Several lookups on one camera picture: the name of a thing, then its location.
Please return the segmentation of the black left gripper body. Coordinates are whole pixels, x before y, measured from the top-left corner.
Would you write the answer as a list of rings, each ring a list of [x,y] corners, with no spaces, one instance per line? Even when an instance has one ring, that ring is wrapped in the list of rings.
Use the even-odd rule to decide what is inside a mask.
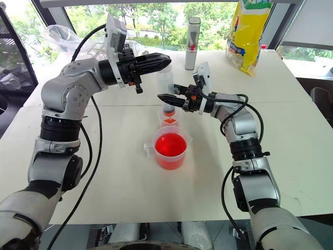
[[[118,69],[123,82],[129,86],[135,86],[137,94],[142,94],[141,77],[138,73],[138,67],[134,52],[131,48],[125,48],[118,56]]]

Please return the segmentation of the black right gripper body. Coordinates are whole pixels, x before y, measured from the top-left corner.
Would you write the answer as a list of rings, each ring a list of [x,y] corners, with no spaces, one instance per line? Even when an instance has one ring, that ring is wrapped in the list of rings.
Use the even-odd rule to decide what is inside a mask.
[[[200,88],[195,85],[189,85],[185,91],[185,103],[183,105],[183,110],[186,112],[199,111],[202,96],[200,95]]]

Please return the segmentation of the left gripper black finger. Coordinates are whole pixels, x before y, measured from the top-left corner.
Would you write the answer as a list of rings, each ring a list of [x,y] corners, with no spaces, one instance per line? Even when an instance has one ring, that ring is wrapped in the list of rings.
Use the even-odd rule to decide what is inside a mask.
[[[144,64],[138,64],[136,71],[137,73],[141,75],[145,74],[150,74],[154,72],[158,72],[166,68],[169,64],[167,63],[158,63],[158,64],[153,64],[153,63],[144,63]]]
[[[135,60],[139,65],[169,65],[171,63],[171,58],[162,53],[141,55],[136,57]]]

